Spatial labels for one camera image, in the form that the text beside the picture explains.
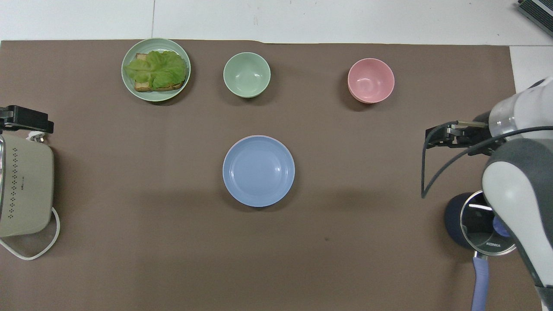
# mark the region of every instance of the toast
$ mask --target toast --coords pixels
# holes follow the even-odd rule
[[[137,59],[141,59],[141,60],[146,60],[146,55],[147,54],[142,54],[142,53],[137,53]],[[150,87],[150,83],[149,82],[134,82],[134,89],[137,91],[137,92],[151,92],[151,91],[155,91],[155,92],[163,92],[163,91],[172,91],[172,90],[178,90],[182,87],[182,85],[184,84],[184,81],[179,83],[179,84],[171,84],[171,85],[168,85],[166,87],[159,87],[157,89],[152,89]]]

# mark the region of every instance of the blue plate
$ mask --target blue plate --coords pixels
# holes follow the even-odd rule
[[[262,208],[282,199],[296,169],[288,149],[274,138],[249,136],[235,143],[223,162],[228,192],[243,204]]]

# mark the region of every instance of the lettuce leaf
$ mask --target lettuce leaf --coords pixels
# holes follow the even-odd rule
[[[173,51],[151,51],[146,60],[134,59],[125,72],[136,82],[149,82],[152,89],[179,84],[186,78],[186,64]]]

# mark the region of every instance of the cable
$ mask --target cable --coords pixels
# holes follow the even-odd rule
[[[485,141],[481,141],[473,146],[470,146],[468,147],[467,149],[465,149],[463,152],[459,153],[458,155],[454,156],[453,158],[451,158],[451,160],[447,161],[446,164],[444,164],[444,166],[442,166],[437,172],[436,174],[434,174],[434,176],[432,177],[432,179],[430,179],[430,182],[428,183],[428,185],[426,187],[424,187],[424,161],[425,161],[425,153],[426,153],[426,149],[423,149],[422,151],[422,173],[421,173],[421,193],[420,193],[420,196],[424,199],[424,197],[426,197],[426,194],[428,193],[428,191],[430,190],[430,187],[432,187],[432,184],[436,181],[436,179],[438,178],[438,176],[440,176],[440,174],[448,167],[450,166],[453,162],[455,162],[456,160],[458,160],[459,158],[461,158],[462,156],[464,156],[465,154],[469,153],[469,152],[472,152],[476,149],[480,149],[482,147],[485,147],[489,144],[492,144],[494,143],[495,141],[499,140],[499,139],[502,139],[502,138],[505,138],[505,137],[509,137],[509,136],[514,136],[514,135],[518,135],[518,134],[523,134],[523,133],[529,133],[529,132],[538,132],[538,131],[553,131],[553,126],[536,126],[536,127],[529,127],[529,128],[523,128],[523,129],[518,129],[516,131],[512,131],[512,132],[509,132],[509,133],[505,133],[505,134],[501,134],[499,136],[496,136],[496,137],[492,137],[492,138],[488,138],[486,139]],[[428,137],[426,137],[426,140],[425,140],[425,145],[423,148],[426,148],[426,145],[428,144],[427,141],[428,141]]]
[[[2,239],[0,239],[0,245],[4,246],[10,253],[16,255],[18,258],[23,259],[23,260],[29,261],[29,260],[37,259],[38,257],[42,256],[47,250],[49,250],[52,247],[52,245],[54,245],[54,243],[58,239],[58,236],[60,235],[60,217],[58,216],[58,213],[56,212],[56,210],[53,207],[52,207],[52,213],[54,213],[54,217],[56,218],[56,233],[54,235],[54,238],[52,239],[52,242],[50,242],[50,244],[48,244],[48,246],[45,249],[43,249],[41,252],[39,252],[35,256],[25,257],[25,256],[21,255],[20,253],[16,252],[13,248],[9,247],[6,243],[4,243],[4,241],[2,241]]]
[[[456,125],[456,124],[459,124],[459,121],[450,121],[450,122],[446,122],[444,124],[438,125],[435,128],[433,128],[432,131],[430,131],[430,133],[428,133],[428,135],[426,135],[426,138],[424,139],[424,144],[422,145],[422,170],[421,170],[421,176],[420,176],[420,193],[421,193],[421,195],[422,195],[422,193],[424,193],[424,169],[425,169],[425,164],[426,164],[426,149],[427,149],[426,147],[428,146],[428,143],[430,142],[430,138],[432,137],[432,135],[434,135],[434,133],[436,133],[440,129],[442,129],[444,127],[448,127],[450,125]]]

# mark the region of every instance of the sandwich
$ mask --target sandwich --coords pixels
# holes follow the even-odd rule
[[[178,90],[186,79],[186,64],[173,51],[137,53],[123,68],[134,80],[134,89],[138,92]]]

